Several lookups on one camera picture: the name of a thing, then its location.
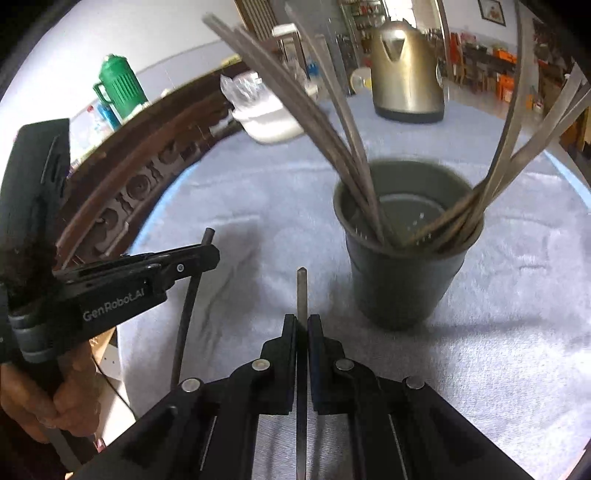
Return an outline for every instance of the white container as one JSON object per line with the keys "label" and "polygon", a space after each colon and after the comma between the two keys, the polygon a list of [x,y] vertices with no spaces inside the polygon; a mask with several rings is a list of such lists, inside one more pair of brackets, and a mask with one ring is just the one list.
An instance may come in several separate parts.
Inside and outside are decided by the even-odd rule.
{"label": "white container", "polygon": [[[310,85],[306,93],[314,98],[318,93],[318,87]],[[262,144],[283,142],[304,132],[275,95],[256,105],[237,108],[232,112],[232,116],[242,124],[247,134]]]}

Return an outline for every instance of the hand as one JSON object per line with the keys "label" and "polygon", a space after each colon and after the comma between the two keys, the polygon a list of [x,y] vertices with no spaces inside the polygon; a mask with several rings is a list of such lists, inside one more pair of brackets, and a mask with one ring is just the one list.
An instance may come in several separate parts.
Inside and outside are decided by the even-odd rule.
{"label": "hand", "polygon": [[28,375],[12,364],[0,366],[0,405],[25,432],[48,443],[41,424],[83,437],[99,425],[99,389],[88,342],[60,358],[64,382],[51,399]]}

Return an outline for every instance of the light blue tablecloth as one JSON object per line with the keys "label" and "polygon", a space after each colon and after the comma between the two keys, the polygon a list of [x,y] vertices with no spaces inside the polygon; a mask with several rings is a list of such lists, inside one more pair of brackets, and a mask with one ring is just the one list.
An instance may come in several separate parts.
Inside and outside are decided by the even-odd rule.
{"label": "light blue tablecloth", "polygon": [[[435,125],[381,119],[368,96],[350,104],[370,158],[436,158],[472,183],[486,174],[503,125],[454,102]],[[242,132],[163,197],[132,253],[198,243],[210,226],[222,255],[197,295],[182,377],[216,380],[257,358],[284,314],[296,312],[304,266],[309,312],[349,357],[394,380],[421,375],[535,479],[557,480],[591,436],[591,222],[582,199],[539,156],[489,208],[432,317],[392,333],[352,301],[336,181],[307,137],[261,146]],[[167,393],[186,288],[178,282],[166,303],[119,327],[140,413]],[[351,478],[344,419],[309,416],[312,478]],[[293,478],[294,465],[294,416],[262,418],[253,478]]]}

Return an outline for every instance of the electric kettle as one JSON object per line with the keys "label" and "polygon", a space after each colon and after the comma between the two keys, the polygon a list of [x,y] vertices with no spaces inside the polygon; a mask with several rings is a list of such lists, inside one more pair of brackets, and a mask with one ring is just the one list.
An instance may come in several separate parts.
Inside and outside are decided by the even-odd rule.
{"label": "electric kettle", "polygon": [[399,122],[443,119],[443,83],[435,52],[425,36],[403,21],[387,21],[373,32],[371,82],[375,111]]}

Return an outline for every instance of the wall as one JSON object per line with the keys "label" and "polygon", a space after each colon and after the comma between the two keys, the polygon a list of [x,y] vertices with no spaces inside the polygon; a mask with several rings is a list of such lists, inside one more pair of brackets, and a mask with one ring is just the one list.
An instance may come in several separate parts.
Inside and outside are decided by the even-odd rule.
{"label": "wall", "polygon": [[443,0],[450,31],[467,31],[484,40],[500,40],[510,51],[517,50],[517,19],[515,2],[501,0],[506,27],[483,20],[478,0]]}
{"label": "wall", "polygon": [[21,125],[71,118],[96,99],[92,85],[107,54],[127,57],[140,72],[219,41],[201,22],[207,12],[241,22],[233,0],[82,0],[36,45],[0,102],[0,176]]}

